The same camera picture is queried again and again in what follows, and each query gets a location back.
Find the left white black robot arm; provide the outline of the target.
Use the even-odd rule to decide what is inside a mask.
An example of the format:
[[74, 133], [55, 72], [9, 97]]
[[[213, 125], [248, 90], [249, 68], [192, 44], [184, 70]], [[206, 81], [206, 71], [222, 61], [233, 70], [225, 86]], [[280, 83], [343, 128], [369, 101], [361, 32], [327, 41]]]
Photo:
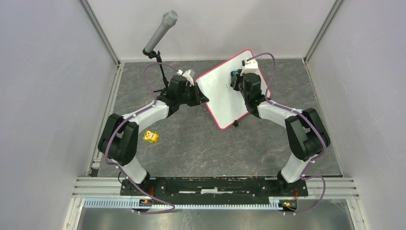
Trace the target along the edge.
[[138, 136], [157, 121], [168, 118], [186, 104], [190, 107], [209, 102], [197, 83], [190, 83], [184, 76], [173, 76], [169, 86], [147, 106], [126, 115], [111, 114], [98, 143], [98, 151], [106, 162], [115, 164], [132, 180], [132, 189], [138, 195], [150, 190], [148, 172], [136, 158]]

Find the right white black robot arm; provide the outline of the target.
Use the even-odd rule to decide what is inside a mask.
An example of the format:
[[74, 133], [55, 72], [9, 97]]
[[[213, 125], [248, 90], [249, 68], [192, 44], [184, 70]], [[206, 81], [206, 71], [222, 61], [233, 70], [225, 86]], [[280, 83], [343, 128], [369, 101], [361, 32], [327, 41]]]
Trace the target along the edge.
[[297, 110], [269, 100], [260, 84], [258, 74], [231, 72], [231, 87], [242, 94], [248, 113], [286, 129], [292, 154], [278, 172], [276, 188], [281, 195], [288, 196], [296, 189], [295, 183], [304, 177], [308, 164], [325, 154], [331, 140], [315, 109]]

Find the yellow toy block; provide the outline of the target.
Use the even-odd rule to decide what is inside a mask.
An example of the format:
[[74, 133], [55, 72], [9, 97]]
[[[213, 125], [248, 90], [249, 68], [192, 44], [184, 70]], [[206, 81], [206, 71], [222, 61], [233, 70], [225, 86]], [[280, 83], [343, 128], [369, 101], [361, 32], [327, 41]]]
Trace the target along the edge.
[[153, 132], [150, 130], [146, 130], [143, 135], [143, 140], [148, 141], [150, 143], [158, 142], [159, 134], [157, 132]]

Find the grey microphone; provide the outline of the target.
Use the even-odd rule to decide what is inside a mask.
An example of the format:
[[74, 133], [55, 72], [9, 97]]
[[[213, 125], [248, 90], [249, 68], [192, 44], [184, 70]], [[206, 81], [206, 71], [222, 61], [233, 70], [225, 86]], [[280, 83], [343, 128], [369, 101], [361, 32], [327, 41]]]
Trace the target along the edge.
[[176, 24], [177, 20], [178, 14], [174, 10], [170, 10], [163, 14], [161, 23], [159, 24], [158, 28], [153, 33], [150, 40], [143, 49], [143, 53], [145, 55], [149, 55], [150, 53], [152, 53], [152, 51], [161, 41], [163, 36], [168, 32], [169, 29], [171, 29]]

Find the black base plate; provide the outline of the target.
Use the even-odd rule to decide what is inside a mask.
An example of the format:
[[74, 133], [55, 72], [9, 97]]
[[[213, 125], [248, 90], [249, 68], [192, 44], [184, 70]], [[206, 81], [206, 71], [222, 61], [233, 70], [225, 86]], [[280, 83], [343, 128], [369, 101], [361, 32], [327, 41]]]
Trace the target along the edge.
[[276, 177], [155, 177], [140, 188], [158, 200], [174, 205], [259, 205], [270, 197], [308, 196], [306, 182], [283, 185]]

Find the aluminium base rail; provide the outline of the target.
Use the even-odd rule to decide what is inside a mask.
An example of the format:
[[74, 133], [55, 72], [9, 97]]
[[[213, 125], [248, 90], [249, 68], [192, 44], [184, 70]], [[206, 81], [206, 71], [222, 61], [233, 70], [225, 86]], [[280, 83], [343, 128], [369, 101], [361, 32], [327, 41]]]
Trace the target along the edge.
[[[352, 178], [325, 178], [325, 187], [319, 178], [306, 181], [306, 195], [303, 199], [360, 199], [359, 192]], [[73, 190], [73, 197], [119, 198], [126, 197], [121, 193], [122, 185], [113, 177], [79, 177]]]

